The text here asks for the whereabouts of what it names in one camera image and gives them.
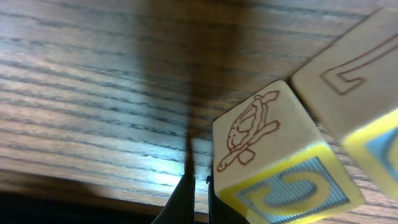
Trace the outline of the yellow wooden block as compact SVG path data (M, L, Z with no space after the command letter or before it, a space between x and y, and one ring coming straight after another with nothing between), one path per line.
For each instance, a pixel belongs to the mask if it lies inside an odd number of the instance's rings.
M308 109L397 198L397 9L380 9L292 77Z

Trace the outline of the plain wooden block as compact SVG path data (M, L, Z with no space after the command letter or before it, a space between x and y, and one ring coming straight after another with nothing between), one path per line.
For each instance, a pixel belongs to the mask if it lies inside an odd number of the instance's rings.
M365 203L288 84L213 122L215 194L250 223L311 223Z

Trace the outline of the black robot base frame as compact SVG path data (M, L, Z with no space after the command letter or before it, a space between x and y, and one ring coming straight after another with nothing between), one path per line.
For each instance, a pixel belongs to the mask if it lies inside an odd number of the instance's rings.
M1 224L133 224L154 219L141 213L1 192Z

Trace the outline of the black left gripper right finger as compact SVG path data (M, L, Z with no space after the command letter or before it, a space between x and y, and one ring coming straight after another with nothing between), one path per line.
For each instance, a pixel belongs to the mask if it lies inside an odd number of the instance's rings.
M215 194L213 179L207 179L209 224L249 224L249 222Z

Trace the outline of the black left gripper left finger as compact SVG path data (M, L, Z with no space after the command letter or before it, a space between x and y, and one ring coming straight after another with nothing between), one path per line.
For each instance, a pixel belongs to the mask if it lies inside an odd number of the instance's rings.
M151 224L193 224L195 178L184 174L161 213Z

